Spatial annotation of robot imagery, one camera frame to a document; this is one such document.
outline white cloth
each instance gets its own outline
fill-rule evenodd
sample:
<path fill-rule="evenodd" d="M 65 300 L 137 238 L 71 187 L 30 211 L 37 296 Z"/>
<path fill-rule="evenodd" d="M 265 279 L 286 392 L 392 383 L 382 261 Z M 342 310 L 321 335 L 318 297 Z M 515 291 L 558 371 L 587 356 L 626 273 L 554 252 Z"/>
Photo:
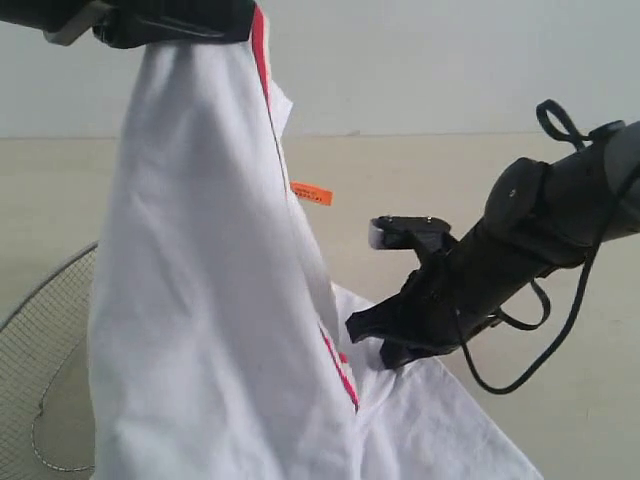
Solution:
<path fill-rule="evenodd" d="M 261 42 L 147 48 L 95 272 L 94 480 L 540 478 L 438 361 L 345 341 L 369 304 L 289 188 Z"/>

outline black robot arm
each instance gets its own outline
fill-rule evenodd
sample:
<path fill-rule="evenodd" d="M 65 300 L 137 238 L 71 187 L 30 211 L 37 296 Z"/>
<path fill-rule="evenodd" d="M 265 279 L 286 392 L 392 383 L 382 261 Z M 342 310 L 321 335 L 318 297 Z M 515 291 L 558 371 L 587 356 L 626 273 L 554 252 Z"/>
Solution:
<path fill-rule="evenodd" d="M 165 40 L 248 39 L 253 0 L 0 0 L 0 21 L 42 30 L 71 45 L 87 30 L 114 48 Z"/>
<path fill-rule="evenodd" d="M 374 248 L 413 249 L 421 263 L 400 293 L 347 323 L 354 342 L 386 340 L 381 354 L 387 368 L 461 346 L 468 354 L 466 342 L 501 321 L 533 330 L 504 314 L 501 305 L 557 269 L 585 263 L 590 269 L 600 243 L 640 232 L 640 187 L 633 187 L 640 174 L 640 122 L 609 123 L 583 136 L 557 103 L 544 102 L 537 113 L 545 131 L 572 143 L 576 152 L 553 164 L 528 158 L 513 163 L 493 187 L 484 216 L 460 241 L 434 218 L 372 222 Z M 554 127 L 549 114 L 567 133 Z M 533 286 L 545 303 L 544 321 L 548 299 Z"/>

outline black wire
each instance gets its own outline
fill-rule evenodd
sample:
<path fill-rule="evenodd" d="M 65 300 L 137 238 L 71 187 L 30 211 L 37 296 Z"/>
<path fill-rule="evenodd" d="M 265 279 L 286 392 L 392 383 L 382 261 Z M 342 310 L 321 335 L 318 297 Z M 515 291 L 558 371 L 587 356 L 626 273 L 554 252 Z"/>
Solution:
<path fill-rule="evenodd" d="M 580 273 L 580 279 L 578 280 L 578 287 L 576 289 L 576 296 L 574 297 L 573 304 L 571 305 L 571 310 L 569 312 L 569 316 L 562 327 L 562 330 L 555 338 L 555 340 L 547 347 L 547 349 L 531 364 L 531 366 L 511 385 L 508 385 L 503 388 L 492 387 L 487 384 L 480 374 L 478 373 L 478 369 L 471 358 L 471 353 L 469 352 L 469 347 L 467 346 L 467 342 L 464 339 L 464 335 L 462 334 L 462 328 L 460 327 L 460 311 L 452 306 L 452 313 L 455 318 L 454 324 L 456 330 L 458 332 L 458 338 L 460 341 L 460 345 L 462 347 L 462 351 L 464 352 L 464 357 L 467 361 L 467 365 L 469 366 L 469 370 L 471 371 L 471 375 L 475 381 L 480 385 L 484 390 L 494 395 L 508 395 L 509 393 L 515 392 L 518 388 L 524 385 L 535 373 L 536 371 L 553 355 L 558 348 L 562 345 L 562 343 L 566 340 L 569 333 L 573 329 L 575 325 L 576 319 L 578 318 L 578 314 L 580 313 L 580 308 L 582 307 L 582 301 L 584 300 L 585 291 L 587 289 L 587 282 L 589 281 L 589 275 L 591 274 L 591 269 L 593 268 L 593 264 L 596 260 L 596 256 L 600 251 L 600 246 L 602 245 L 602 241 L 604 239 L 607 230 L 609 229 L 609 225 L 613 221 L 614 216 L 618 210 L 620 202 L 624 198 L 624 196 L 631 189 L 632 185 L 635 181 L 640 177 L 640 163 L 634 167 L 629 175 L 625 178 L 620 188 L 617 190 L 615 197 L 609 207 L 606 210 L 604 215 L 604 221 L 602 225 L 596 231 L 593 247 L 587 253 L 587 258 L 584 262 L 584 267 L 582 268 L 582 272 Z"/>
<path fill-rule="evenodd" d="M 549 299 L 547 293 L 540 285 L 538 285 L 538 282 L 536 282 L 535 280 L 532 280 L 530 285 L 536 296 L 538 297 L 538 300 L 540 300 L 540 305 L 542 305 L 542 318 L 538 323 L 531 325 L 530 323 L 521 322 L 520 320 L 517 320 L 506 313 L 504 310 L 502 310 L 502 308 L 499 308 L 495 314 L 497 318 L 502 320 L 510 327 L 516 328 L 518 330 L 523 330 L 525 332 L 532 332 L 534 330 L 537 330 L 542 325 L 544 325 L 544 323 L 551 316 L 551 300 Z"/>

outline red trim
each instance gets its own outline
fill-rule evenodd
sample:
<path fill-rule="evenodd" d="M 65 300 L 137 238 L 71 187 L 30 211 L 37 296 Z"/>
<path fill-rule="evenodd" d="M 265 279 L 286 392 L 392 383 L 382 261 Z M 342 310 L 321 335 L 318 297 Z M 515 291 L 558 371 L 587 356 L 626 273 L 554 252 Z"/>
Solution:
<path fill-rule="evenodd" d="M 253 47 L 253 56 L 258 66 L 258 74 L 260 75 L 260 83 L 264 91 L 264 98 L 267 106 L 271 108 L 271 99 L 269 95 L 269 64 L 267 61 L 267 20 L 264 12 L 256 7 L 255 16 L 253 17 L 253 27 L 251 34 L 251 46 Z"/>
<path fill-rule="evenodd" d="M 360 408 L 360 400 L 358 399 L 358 393 L 356 392 L 356 389 L 354 388 L 354 386 L 351 384 L 351 381 L 349 380 L 349 377 L 347 377 L 347 374 L 342 371 L 342 368 L 338 363 L 338 359 L 336 358 L 333 352 L 333 346 L 331 345 L 331 342 L 329 341 L 327 336 L 324 334 L 324 332 L 321 331 L 321 333 L 322 333 L 322 338 L 324 340 L 324 344 L 327 346 L 327 349 L 329 350 L 329 354 L 331 355 L 331 359 L 333 360 L 333 364 L 336 366 L 336 370 L 338 370 L 338 375 L 340 375 L 340 379 L 342 380 L 342 385 L 344 385 L 344 388 L 347 391 L 347 394 L 349 395 L 349 397 L 351 398 L 351 402 L 353 402 L 354 407 L 356 407 L 356 412 L 357 412 L 358 409 Z"/>

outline orange label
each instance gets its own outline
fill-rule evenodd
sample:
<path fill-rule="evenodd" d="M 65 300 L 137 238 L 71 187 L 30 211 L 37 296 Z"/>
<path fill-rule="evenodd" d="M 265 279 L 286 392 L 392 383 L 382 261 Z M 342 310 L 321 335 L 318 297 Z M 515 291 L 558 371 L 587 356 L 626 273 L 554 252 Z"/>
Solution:
<path fill-rule="evenodd" d="M 299 198 L 330 207 L 333 203 L 333 192 L 307 183 L 291 182 L 291 189 Z"/>

